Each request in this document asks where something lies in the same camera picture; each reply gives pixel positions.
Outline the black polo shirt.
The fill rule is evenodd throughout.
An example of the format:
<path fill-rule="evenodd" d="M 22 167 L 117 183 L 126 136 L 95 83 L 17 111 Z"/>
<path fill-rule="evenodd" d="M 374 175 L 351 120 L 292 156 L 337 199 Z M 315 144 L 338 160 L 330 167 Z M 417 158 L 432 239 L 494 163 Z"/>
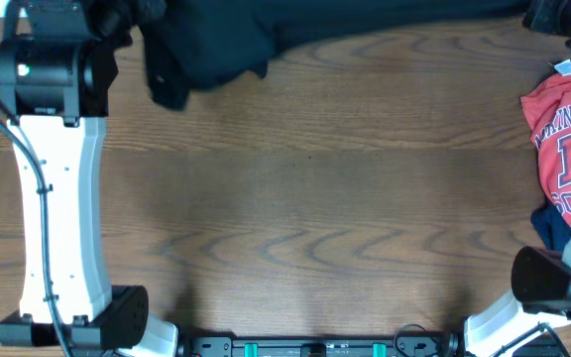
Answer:
<path fill-rule="evenodd" d="M 181 110 L 193 90 L 220 87 L 246 71 L 265 77 L 270 60 L 311 42 L 437 21 L 502 18 L 520 0 L 170 1 L 140 25 L 153 101 Z"/>

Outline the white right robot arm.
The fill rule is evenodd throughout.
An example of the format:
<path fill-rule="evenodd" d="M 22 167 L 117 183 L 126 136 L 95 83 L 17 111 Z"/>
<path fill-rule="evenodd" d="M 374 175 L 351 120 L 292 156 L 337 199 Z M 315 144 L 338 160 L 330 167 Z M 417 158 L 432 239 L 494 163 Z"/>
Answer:
<path fill-rule="evenodd" d="M 571 0 L 533 1 L 522 21 L 535 32 L 566 37 L 571 48 Z M 464 325 L 460 356 L 507 356 L 553 327 L 571 323 L 571 241 L 562 254 L 524 247 L 514 258 L 512 288 Z"/>

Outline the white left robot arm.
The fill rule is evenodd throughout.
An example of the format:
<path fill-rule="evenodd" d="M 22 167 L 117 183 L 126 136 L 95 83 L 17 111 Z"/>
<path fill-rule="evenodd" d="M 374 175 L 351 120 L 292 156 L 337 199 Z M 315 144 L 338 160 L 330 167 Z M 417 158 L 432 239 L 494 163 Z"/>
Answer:
<path fill-rule="evenodd" d="M 0 130 L 19 173 L 25 277 L 0 343 L 66 356 L 177 356 L 180 332 L 142 286 L 115 286 L 101 243 L 100 164 L 117 50 L 159 1 L 11 1 L 0 42 Z"/>

